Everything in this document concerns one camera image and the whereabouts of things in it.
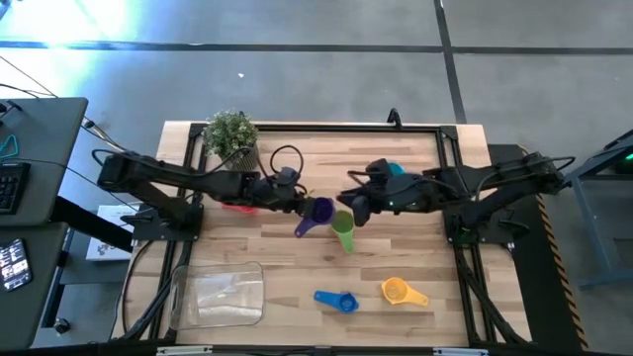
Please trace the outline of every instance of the yellow measuring cup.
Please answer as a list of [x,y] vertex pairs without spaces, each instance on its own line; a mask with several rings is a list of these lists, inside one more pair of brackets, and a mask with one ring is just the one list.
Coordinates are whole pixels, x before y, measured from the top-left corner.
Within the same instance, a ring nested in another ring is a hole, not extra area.
[[392,277],[381,285],[383,295],[391,304],[415,303],[420,306],[428,306],[428,297],[411,288],[401,278]]

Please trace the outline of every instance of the black desk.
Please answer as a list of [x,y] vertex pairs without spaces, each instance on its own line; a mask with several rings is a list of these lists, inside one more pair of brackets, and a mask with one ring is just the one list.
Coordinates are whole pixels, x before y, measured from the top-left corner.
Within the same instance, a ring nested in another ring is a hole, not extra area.
[[0,142],[14,134],[20,154],[13,158],[31,163],[31,171],[20,208],[15,215],[0,216],[0,227],[64,222],[110,245],[132,252],[132,235],[128,231],[57,197],[88,100],[46,98],[14,99],[13,102],[22,111],[14,109],[3,116]]
[[33,342],[67,231],[63,222],[0,231],[0,244],[24,240],[33,276],[29,284],[13,292],[0,292],[0,350],[28,348]]
[[[46,98],[12,101],[22,110],[14,109],[3,116],[0,141],[14,134],[20,154],[12,158],[30,163],[31,171],[17,213],[0,216],[0,241],[11,241],[16,237],[25,239],[33,280],[12,293],[0,293],[0,349],[30,346],[40,325],[48,291],[50,296],[45,304],[42,327],[52,327],[63,293],[63,287],[60,287],[63,284],[59,284],[63,271],[59,268],[55,273],[55,268],[69,226],[132,251],[131,233],[57,197],[88,100]],[[61,253],[62,262],[66,255],[66,251]]]

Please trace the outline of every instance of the phone screen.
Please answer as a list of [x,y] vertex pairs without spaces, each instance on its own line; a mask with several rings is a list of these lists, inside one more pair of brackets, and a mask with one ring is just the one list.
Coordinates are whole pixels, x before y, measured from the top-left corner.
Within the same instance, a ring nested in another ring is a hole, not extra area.
[[2,286],[7,292],[31,281],[27,251],[22,239],[18,238],[0,247],[0,269],[2,270]]

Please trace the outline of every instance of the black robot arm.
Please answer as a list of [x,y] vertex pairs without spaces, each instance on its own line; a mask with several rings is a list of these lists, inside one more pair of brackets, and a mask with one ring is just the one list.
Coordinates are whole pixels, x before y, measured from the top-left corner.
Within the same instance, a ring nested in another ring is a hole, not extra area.
[[152,183],[203,192],[227,205],[299,215],[312,201],[305,197],[305,192],[298,192],[299,173],[288,167],[261,178],[259,172],[212,170],[201,173],[134,152],[111,153],[102,164],[97,184],[109,192],[132,194],[173,223],[188,222],[189,204],[182,198],[168,197]]
[[[535,152],[525,157],[492,166],[436,168],[422,174],[394,175],[387,160],[367,166],[365,172],[348,174],[359,188],[343,191],[337,200],[354,212],[357,226],[364,225],[371,213],[431,213],[445,209],[457,211],[460,226],[473,228],[492,213],[530,194],[555,194],[564,188],[564,176],[555,161],[572,157],[549,158]],[[361,182],[356,176],[368,176]],[[483,200],[481,191],[498,188]]]

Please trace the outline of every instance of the paper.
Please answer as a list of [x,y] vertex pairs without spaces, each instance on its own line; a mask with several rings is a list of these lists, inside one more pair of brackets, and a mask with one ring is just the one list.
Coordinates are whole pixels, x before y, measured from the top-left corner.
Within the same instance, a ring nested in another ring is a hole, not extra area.
[[[127,206],[99,206],[97,216],[110,223],[123,225],[125,222],[121,220],[121,217],[134,215],[135,213],[135,210]],[[121,227],[129,232],[134,231],[134,227],[129,224]],[[88,261],[129,260],[130,256],[129,252],[120,250],[94,237],[90,239],[90,245],[86,252],[86,260]]]

